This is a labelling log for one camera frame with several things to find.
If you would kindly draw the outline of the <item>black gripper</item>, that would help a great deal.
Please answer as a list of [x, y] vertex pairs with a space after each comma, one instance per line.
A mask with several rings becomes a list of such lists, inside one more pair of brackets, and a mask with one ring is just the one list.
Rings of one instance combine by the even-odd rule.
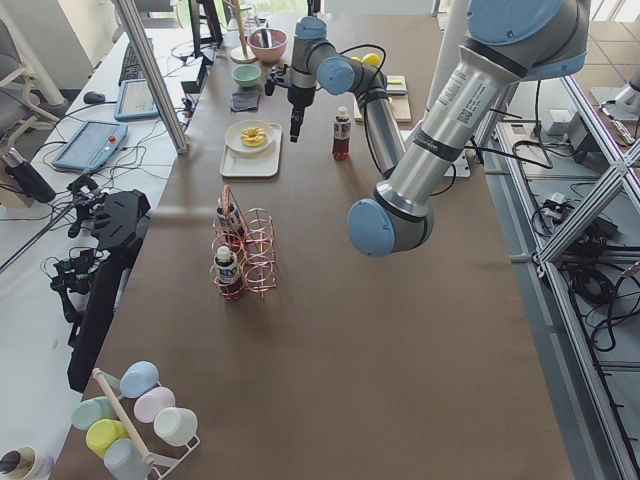
[[289, 138], [292, 143], [297, 143], [304, 121], [305, 109], [314, 102], [316, 76], [301, 72], [286, 64], [274, 66], [266, 77], [265, 95], [272, 96], [277, 87], [287, 90], [288, 101], [293, 106]]

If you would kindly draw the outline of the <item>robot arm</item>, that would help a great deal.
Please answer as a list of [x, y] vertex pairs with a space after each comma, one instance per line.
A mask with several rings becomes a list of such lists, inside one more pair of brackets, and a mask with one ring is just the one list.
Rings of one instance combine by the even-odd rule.
[[378, 68], [382, 64], [382, 58], [377, 53], [374, 53], [374, 52], [366, 53], [363, 56], [354, 55], [354, 56], [351, 56], [351, 59], [356, 62], [372, 66], [374, 68]]
[[351, 243], [372, 257], [408, 251], [429, 238], [433, 191], [504, 89], [583, 67], [589, 13], [587, 1], [469, 2], [459, 61], [409, 144], [392, 114], [381, 69], [338, 52], [317, 17], [297, 21], [292, 62], [271, 71], [265, 92], [287, 89], [291, 141], [297, 141], [318, 88], [354, 95], [383, 179], [372, 198], [350, 208]]

